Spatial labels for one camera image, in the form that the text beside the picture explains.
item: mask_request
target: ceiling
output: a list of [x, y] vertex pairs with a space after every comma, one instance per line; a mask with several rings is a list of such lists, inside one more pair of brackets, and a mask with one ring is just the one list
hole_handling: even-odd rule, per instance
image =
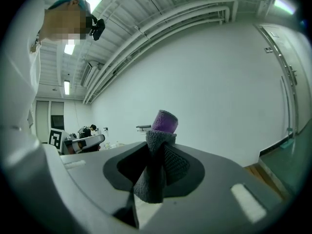
[[[44, 1], [46, 9], [55, 2], [55, 0]], [[201, 20], [221, 19], [224, 21], [224, 11], [207, 13], [178, 22], [162, 30], [152, 38], [148, 38], [149, 33], [181, 17], [182, 14], [179, 13], [174, 18], [163, 19], [145, 32], [140, 32], [144, 26], [152, 23], [153, 20], [196, 1], [203, 0], [103, 0], [93, 12], [93, 15], [97, 18], [103, 18], [106, 23], [106, 29], [98, 41], [93, 41], [92, 38], [85, 40], [80, 45], [75, 46], [72, 55], [64, 53], [63, 44], [56, 44], [51, 41], [42, 43], [40, 49], [40, 85], [37, 95], [52, 98], [84, 99], [84, 103], [91, 103], [127, 67], [127, 64], [132, 59], [140, 55], [142, 49], [147, 48], [149, 44], [158, 40], [161, 36], [179, 27]], [[248, 14], [264, 17], [271, 9], [272, 1], [238, 0], [237, 15]], [[198, 6], [186, 9], [183, 13], [186, 15], [203, 7], [213, 8], [223, 5], [230, 8], [232, 17], [233, 2], [218, 2]], [[138, 46], [137, 43], [143, 38], [148, 38], [148, 41], [143, 41]], [[100, 67], [105, 65], [99, 73], [97, 82], [94, 83], [94, 86], [98, 85], [97, 89], [94, 87], [87, 89], [80, 85], [86, 63], [90, 60], [100, 62], [102, 64]], [[69, 96], [64, 94], [62, 86], [64, 80], [69, 80], [71, 84]]]

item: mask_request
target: wooden floor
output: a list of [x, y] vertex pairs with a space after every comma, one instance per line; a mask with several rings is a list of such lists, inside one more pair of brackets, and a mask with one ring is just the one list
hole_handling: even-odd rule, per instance
[[262, 181], [263, 183], [265, 183], [268, 186], [270, 186], [272, 188], [272, 190], [275, 191], [281, 197], [281, 199], [283, 199], [283, 200], [286, 199], [285, 196], [283, 196], [283, 194], [279, 191], [277, 186], [273, 183], [273, 181], [271, 180], [270, 176], [263, 170], [263, 168], [259, 164], [254, 164], [254, 165], [251, 165], [251, 166], [247, 166], [247, 167], [245, 167], [245, 169], [250, 174], [252, 174], [255, 177], [257, 177], [260, 181]]

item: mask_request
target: door handle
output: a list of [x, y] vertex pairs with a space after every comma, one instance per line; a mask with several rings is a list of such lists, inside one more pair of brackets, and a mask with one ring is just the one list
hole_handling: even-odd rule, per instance
[[298, 82], [297, 82], [297, 78], [296, 78], [296, 75], [295, 75], [295, 72], [297, 72], [297, 70], [293, 70], [293, 67], [291, 65], [289, 65], [289, 67], [290, 67], [291, 72], [292, 72], [292, 77], [293, 77], [294, 83], [295, 83], [295, 85], [297, 85]]

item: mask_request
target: door frame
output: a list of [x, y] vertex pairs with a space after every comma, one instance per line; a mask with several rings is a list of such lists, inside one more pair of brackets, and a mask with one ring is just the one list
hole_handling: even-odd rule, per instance
[[295, 137], [295, 134], [298, 134], [298, 123], [299, 123], [299, 114], [298, 114], [298, 99], [297, 99], [297, 91], [295, 87], [295, 79], [294, 74], [290, 70], [290, 66], [287, 64], [282, 52], [280, 51], [279, 47], [275, 44], [272, 37], [267, 33], [267, 31], [262, 27], [262, 25], [266, 25], [265, 23], [262, 24], [254, 24], [256, 29], [260, 32], [260, 34], [264, 37], [264, 39], [268, 42], [270, 47], [272, 48], [278, 62], [280, 63], [282, 70], [285, 74], [285, 80], [288, 85], [288, 90], [290, 91], [290, 94], [292, 94], [291, 102], [292, 102], [292, 127], [294, 129], [293, 131], [293, 138]]

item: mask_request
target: purple object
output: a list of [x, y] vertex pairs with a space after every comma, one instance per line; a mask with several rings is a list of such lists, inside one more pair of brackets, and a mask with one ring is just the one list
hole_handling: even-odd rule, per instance
[[173, 134], [177, 128], [177, 118], [165, 110], [160, 110], [154, 123], [152, 130], [162, 131]]

